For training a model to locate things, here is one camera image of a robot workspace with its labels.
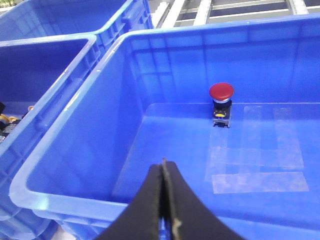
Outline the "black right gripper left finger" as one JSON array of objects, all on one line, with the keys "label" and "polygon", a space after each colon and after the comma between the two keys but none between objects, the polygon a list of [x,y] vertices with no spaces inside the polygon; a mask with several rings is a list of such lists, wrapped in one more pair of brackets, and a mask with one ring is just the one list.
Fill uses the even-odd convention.
[{"label": "black right gripper left finger", "polygon": [[158,240],[163,169],[150,166],[137,194],[97,240]]}]

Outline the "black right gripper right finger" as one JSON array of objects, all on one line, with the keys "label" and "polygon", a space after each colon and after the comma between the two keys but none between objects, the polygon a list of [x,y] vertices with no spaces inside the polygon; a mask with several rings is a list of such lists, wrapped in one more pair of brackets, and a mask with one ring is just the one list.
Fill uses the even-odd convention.
[{"label": "black right gripper right finger", "polygon": [[242,240],[197,197],[177,165],[162,162],[162,212],[169,240]]}]

